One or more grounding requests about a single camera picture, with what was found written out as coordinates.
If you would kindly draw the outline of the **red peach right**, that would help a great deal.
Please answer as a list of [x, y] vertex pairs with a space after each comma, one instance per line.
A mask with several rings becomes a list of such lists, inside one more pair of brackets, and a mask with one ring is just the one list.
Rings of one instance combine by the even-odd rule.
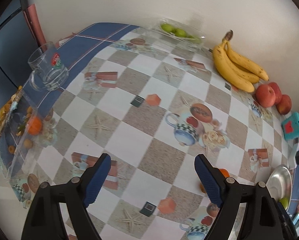
[[280, 102], [276, 105], [276, 108], [279, 114], [281, 115], [288, 114], [292, 108], [291, 98], [288, 95], [283, 94]]

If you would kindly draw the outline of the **yellow banana bunch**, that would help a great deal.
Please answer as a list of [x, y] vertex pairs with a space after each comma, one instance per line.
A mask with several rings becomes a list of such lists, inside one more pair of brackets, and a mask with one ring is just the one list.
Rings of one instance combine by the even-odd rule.
[[219, 45], [213, 48], [214, 66], [219, 74], [236, 88], [252, 93], [260, 80], [268, 81], [267, 72], [252, 60], [235, 52], [230, 40], [233, 31], [228, 31]]

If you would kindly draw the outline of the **teal toy box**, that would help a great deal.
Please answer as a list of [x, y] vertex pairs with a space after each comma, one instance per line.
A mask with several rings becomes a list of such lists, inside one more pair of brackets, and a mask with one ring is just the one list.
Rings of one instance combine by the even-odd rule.
[[281, 123], [281, 126], [285, 140], [299, 138], [299, 113], [292, 113], [290, 117]]

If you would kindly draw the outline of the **red peach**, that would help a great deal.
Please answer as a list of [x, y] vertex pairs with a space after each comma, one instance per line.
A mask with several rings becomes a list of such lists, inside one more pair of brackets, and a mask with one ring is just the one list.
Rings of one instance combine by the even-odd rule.
[[279, 85], [275, 82], [271, 82], [268, 84], [275, 92], [275, 102], [274, 104], [277, 105], [280, 101], [281, 101], [281, 98], [282, 98], [282, 92], [281, 92], [281, 89], [279, 87]]
[[269, 85], [260, 85], [255, 92], [255, 97], [259, 105], [264, 108], [272, 107], [275, 103], [275, 91]]
[[276, 108], [279, 114], [281, 115], [288, 114], [292, 108], [291, 98], [288, 95], [283, 94], [280, 102], [276, 105]]

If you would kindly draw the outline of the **clear plastic fruit container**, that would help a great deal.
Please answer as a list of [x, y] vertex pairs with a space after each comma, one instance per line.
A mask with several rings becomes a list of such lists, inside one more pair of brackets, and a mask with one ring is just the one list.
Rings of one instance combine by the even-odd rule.
[[200, 30], [168, 18], [158, 20], [151, 30], [177, 41], [178, 45], [193, 49], [201, 49], [205, 40], [205, 34]]

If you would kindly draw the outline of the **patterned tablecloth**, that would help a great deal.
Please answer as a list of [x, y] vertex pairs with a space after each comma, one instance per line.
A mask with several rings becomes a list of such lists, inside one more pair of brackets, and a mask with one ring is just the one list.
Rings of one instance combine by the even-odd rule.
[[208, 51], [99, 23], [58, 52], [69, 84], [29, 92], [44, 129], [15, 154], [11, 197], [0, 193], [1, 225], [12, 239], [21, 237], [40, 183], [66, 183], [103, 153], [113, 167], [88, 214], [104, 239], [202, 239], [217, 208], [201, 191], [198, 154], [245, 184], [287, 164], [283, 116], [224, 81]]

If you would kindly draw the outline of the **silver metal plate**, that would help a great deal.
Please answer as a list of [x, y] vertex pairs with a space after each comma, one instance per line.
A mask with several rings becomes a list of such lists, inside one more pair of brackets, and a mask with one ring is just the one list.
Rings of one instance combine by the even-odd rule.
[[274, 169], [267, 180], [266, 186], [269, 194], [276, 202], [279, 202], [279, 199], [283, 197], [287, 197], [290, 205], [292, 196], [292, 177], [286, 165], [279, 165]]

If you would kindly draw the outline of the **green fruit on plate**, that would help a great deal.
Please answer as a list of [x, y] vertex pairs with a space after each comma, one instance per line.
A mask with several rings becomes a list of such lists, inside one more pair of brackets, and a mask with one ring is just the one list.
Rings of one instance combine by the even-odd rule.
[[282, 204], [282, 206], [284, 207], [285, 210], [288, 209], [289, 199], [287, 197], [283, 197], [283, 198], [279, 199], [279, 202]]

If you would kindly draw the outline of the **orange tangerine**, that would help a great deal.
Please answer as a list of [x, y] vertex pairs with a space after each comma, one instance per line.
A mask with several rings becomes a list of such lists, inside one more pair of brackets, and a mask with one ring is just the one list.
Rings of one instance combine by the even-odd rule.
[[230, 174], [226, 169], [221, 168], [220, 172], [224, 175], [225, 178], [230, 177]]
[[203, 193], [206, 193], [205, 188], [203, 187], [202, 184], [200, 184], [200, 189], [201, 189], [201, 191], [202, 191]]

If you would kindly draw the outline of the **red peach middle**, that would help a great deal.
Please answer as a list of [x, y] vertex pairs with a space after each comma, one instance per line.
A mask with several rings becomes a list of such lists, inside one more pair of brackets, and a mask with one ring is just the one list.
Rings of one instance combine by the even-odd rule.
[[282, 98], [282, 92], [281, 92], [281, 89], [279, 87], [279, 85], [275, 82], [271, 82], [268, 84], [275, 92], [275, 102], [274, 104], [277, 105], [280, 101], [281, 101], [281, 98]]

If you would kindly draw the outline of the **clear plastic box left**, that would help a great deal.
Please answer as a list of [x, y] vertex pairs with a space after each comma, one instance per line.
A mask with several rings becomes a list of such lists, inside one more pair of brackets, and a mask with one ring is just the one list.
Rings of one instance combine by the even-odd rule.
[[7, 180], [20, 172], [34, 145], [37, 135], [28, 133], [27, 122], [35, 116], [41, 119], [37, 106], [22, 89], [0, 109], [0, 166]]

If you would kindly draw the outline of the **glass mug with logo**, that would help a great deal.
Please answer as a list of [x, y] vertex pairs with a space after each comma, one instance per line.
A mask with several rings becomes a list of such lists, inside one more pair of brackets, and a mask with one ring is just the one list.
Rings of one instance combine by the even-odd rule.
[[52, 42], [47, 42], [36, 49], [27, 62], [32, 68], [29, 83], [36, 91], [57, 90], [69, 76], [68, 68]]

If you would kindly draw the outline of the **red peach front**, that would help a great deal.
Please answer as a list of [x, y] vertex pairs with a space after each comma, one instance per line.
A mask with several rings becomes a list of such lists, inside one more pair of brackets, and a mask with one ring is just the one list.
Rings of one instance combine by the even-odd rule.
[[275, 103], [275, 91], [269, 85], [260, 85], [255, 92], [255, 97], [259, 105], [264, 108], [272, 107]]

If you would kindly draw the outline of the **tangerine in left box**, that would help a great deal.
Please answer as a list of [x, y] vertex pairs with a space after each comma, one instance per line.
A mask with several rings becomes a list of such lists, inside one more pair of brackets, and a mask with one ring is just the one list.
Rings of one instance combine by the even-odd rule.
[[43, 128], [43, 123], [41, 119], [37, 116], [31, 117], [27, 122], [27, 125], [28, 125], [28, 133], [30, 135], [38, 135]]

